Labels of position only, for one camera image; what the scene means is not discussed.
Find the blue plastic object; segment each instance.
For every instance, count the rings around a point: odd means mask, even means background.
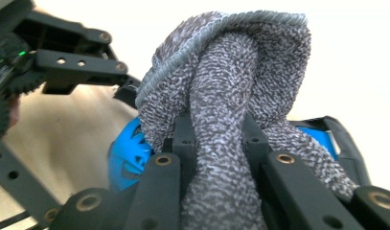
[[[108,177],[110,189],[114,192],[120,192],[138,182],[152,154],[140,127],[138,117],[132,119],[110,147]]]
[[[302,126],[299,126],[298,128],[314,138],[320,145],[327,149],[334,160],[337,160],[337,153],[335,152],[333,141],[329,132]]]

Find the cloth fold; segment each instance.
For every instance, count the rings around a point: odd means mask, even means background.
[[[182,203],[184,229],[264,228],[241,147],[247,112],[274,150],[301,156],[329,189],[352,195],[356,185],[343,169],[286,119],[309,56],[306,17],[274,11],[191,17],[155,51],[136,104],[155,152],[173,137],[176,116],[191,112],[198,158]]]

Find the folded cloth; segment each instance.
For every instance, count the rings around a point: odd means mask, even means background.
[[[356,185],[343,169],[286,118],[309,55],[306,17],[274,11],[191,17],[156,50],[136,104],[155,152],[173,137],[176,116],[191,112],[197,168],[182,201],[184,229],[264,228],[241,147],[246,113],[274,150],[299,155],[329,189],[352,195]]]

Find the speckled fabric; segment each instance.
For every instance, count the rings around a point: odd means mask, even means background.
[[[305,16],[274,11],[207,12],[184,21],[156,50],[136,104],[156,152],[173,137],[176,116],[191,112],[197,173],[182,203],[184,229],[264,229],[241,147],[246,113],[274,150],[301,156],[328,188],[352,195],[356,185],[343,169],[286,119],[309,55]]]

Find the white surface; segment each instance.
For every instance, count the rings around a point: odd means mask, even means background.
[[[156,47],[192,15],[256,10],[306,13],[312,50],[289,118],[337,118],[364,155],[373,184],[390,190],[390,2],[35,2],[50,14],[111,33],[113,50],[138,79],[150,68]],[[112,93],[108,88],[84,86],[72,96],[34,93],[23,99],[22,119],[9,131],[6,142],[62,202],[83,188],[106,186],[106,150],[135,115],[110,100]],[[0,219],[9,216],[9,210],[20,210],[7,204],[7,199],[0,192]]]

